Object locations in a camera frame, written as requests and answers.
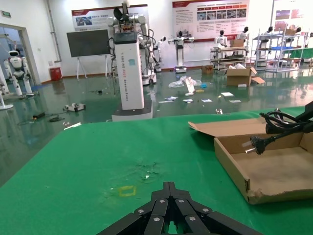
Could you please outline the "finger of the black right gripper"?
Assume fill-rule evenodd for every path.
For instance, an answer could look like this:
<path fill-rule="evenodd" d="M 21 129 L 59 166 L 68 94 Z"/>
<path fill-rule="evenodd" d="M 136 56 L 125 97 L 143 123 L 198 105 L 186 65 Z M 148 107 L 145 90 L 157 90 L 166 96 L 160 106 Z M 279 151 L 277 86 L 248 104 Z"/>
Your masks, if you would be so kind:
<path fill-rule="evenodd" d="M 296 117 L 300 124 L 300 132 L 310 133 L 313 131 L 313 101 L 305 106 L 305 111 Z"/>

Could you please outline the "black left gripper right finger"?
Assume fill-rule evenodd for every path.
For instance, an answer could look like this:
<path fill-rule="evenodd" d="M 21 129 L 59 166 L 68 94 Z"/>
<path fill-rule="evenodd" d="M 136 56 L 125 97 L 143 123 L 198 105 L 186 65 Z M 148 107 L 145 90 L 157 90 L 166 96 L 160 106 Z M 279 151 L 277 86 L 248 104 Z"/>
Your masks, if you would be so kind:
<path fill-rule="evenodd" d="M 185 226 L 184 233 L 200 235 L 259 235 L 260 232 L 194 201 L 186 190 L 177 189 L 174 182 L 170 183 L 170 198 L 174 200 L 177 211 L 174 213 L 177 222 Z"/>

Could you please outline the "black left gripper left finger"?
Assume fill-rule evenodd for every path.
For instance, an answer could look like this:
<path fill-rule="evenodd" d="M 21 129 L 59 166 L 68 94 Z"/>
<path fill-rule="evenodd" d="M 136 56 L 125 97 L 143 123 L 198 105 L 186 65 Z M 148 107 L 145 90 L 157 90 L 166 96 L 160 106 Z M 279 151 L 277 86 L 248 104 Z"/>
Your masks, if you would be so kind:
<path fill-rule="evenodd" d="M 163 227 L 170 199 L 170 182 L 163 183 L 163 189 L 153 191 L 151 200 L 111 224 L 100 235 L 143 235 L 150 224 Z"/>

